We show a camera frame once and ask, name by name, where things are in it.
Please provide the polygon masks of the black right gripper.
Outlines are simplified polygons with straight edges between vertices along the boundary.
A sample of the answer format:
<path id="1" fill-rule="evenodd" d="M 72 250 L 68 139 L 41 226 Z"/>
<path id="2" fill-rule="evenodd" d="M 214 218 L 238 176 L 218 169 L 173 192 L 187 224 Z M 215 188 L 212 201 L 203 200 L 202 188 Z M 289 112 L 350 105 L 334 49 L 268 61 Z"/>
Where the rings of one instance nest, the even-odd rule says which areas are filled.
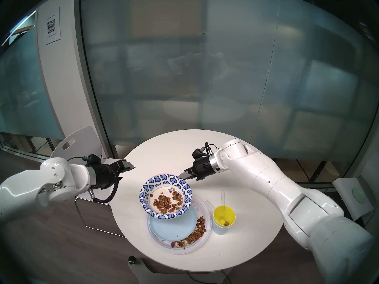
<path id="1" fill-rule="evenodd" d="M 197 181 L 203 180 L 212 175 L 212 165 L 209 156 L 196 158 L 191 168 L 186 169 L 178 177 L 183 180 L 196 178 Z"/>

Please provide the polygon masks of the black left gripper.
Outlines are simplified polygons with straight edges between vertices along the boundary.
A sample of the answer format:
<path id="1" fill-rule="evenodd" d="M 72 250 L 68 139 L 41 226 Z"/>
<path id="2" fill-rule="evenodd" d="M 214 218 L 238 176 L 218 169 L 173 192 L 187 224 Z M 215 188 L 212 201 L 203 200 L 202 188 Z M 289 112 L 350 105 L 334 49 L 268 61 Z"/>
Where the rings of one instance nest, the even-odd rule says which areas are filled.
<path id="1" fill-rule="evenodd" d="M 99 161 L 88 161 L 87 168 L 90 174 L 89 190 L 107 189 L 113 186 L 113 190 L 118 189 L 119 175 L 123 172 L 135 169 L 135 166 L 125 159 L 117 160 L 112 164 L 102 164 Z"/>

